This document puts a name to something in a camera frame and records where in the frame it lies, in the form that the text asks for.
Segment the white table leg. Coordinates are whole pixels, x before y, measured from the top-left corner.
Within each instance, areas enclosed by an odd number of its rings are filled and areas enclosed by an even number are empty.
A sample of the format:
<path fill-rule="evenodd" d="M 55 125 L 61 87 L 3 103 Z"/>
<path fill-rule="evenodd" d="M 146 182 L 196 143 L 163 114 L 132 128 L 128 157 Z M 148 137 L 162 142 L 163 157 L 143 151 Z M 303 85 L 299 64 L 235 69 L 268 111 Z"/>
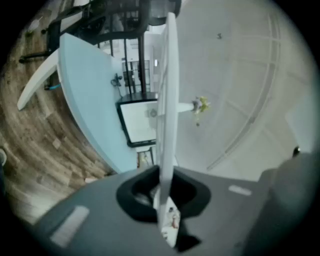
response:
<path fill-rule="evenodd" d="M 59 49 L 55 50 L 34 72 L 25 85 L 17 102 L 17 109 L 21 111 L 31 99 L 36 90 L 57 71 L 59 63 Z"/>

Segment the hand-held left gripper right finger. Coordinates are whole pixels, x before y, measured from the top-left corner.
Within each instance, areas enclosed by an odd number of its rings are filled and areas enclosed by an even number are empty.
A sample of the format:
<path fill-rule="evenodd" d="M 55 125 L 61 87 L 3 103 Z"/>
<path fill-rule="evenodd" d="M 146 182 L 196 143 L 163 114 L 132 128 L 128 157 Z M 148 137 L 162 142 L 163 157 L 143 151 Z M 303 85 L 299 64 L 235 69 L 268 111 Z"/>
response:
<path fill-rule="evenodd" d="M 267 256 L 296 246 L 314 204 L 314 155 L 300 153 L 258 181 L 174 171 L 183 256 Z"/>

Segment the green artificial plant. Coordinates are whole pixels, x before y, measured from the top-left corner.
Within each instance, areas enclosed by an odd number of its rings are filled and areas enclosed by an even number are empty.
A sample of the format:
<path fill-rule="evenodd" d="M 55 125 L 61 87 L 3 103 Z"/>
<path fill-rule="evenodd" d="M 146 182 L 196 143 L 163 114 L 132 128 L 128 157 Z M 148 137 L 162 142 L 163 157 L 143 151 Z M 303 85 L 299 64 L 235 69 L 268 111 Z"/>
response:
<path fill-rule="evenodd" d="M 208 99 L 204 96 L 200 96 L 200 97 L 196 97 L 195 100 L 192 101 L 193 104 L 193 114 L 195 116 L 195 124 L 197 127 L 200 126 L 200 118 L 199 115 L 200 113 L 203 113 L 204 111 L 206 111 L 211 103 L 208 102 Z"/>

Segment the white vase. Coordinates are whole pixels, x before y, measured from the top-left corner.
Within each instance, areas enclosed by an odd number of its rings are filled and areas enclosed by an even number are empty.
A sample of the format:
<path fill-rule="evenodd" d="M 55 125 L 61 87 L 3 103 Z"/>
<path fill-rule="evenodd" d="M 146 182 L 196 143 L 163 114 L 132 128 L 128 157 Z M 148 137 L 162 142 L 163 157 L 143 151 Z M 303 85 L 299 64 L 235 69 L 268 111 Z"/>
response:
<path fill-rule="evenodd" d="M 182 112 L 193 112 L 194 111 L 194 104 L 193 103 L 184 103 L 184 102 L 179 102 L 177 104 L 177 112 L 182 113 Z"/>

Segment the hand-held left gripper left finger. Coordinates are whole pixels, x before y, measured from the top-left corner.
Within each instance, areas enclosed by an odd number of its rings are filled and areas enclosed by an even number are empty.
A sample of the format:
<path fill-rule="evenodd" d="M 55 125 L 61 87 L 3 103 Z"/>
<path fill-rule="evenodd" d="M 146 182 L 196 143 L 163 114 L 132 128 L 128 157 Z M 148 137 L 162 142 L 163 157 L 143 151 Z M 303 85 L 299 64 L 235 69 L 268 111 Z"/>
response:
<path fill-rule="evenodd" d="M 33 234 L 49 256 L 175 256 L 157 223 L 140 222 L 123 211 L 117 190 L 149 171 L 102 178 L 52 207 Z"/>

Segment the black office chair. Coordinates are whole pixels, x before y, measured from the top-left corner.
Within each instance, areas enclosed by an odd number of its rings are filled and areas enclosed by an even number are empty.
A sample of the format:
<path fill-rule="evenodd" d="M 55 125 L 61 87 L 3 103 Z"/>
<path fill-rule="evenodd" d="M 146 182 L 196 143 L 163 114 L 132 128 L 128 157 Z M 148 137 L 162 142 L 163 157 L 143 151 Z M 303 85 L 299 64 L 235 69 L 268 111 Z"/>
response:
<path fill-rule="evenodd" d="M 89 0 L 84 5 L 70 7 L 61 12 L 41 33 L 46 34 L 46 50 L 22 55 L 21 64 L 28 59 L 48 57 L 60 47 L 60 37 L 67 33 L 85 41 L 96 37 L 106 22 L 106 0 Z"/>

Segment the black and white oven box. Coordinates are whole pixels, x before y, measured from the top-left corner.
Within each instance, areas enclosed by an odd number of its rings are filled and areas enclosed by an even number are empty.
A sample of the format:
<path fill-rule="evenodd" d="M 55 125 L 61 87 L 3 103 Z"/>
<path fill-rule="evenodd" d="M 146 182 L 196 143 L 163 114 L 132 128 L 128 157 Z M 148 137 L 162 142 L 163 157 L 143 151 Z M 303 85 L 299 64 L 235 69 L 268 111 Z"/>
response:
<path fill-rule="evenodd" d="M 156 144 L 157 100 L 155 92 L 137 92 L 125 95 L 115 103 L 130 148 Z"/>

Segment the white wire grid rack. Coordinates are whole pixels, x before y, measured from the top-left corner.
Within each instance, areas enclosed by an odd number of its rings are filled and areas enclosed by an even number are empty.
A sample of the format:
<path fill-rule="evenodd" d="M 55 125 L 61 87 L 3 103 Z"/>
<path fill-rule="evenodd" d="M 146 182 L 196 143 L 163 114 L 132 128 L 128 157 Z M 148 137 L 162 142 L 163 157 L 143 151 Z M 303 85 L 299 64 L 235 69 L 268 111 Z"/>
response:
<path fill-rule="evenodd" d="M 174 174 L 178 128 L 179 101 L 179 50 L 176 16 L 169 12 L 161 35 L 160 80 L 157 92 L 156 164 L 159 168 L 159 185 L 156 192 L 157 224 L 165 242 L 174 248 L 179 219 L 170 198 Z"/>

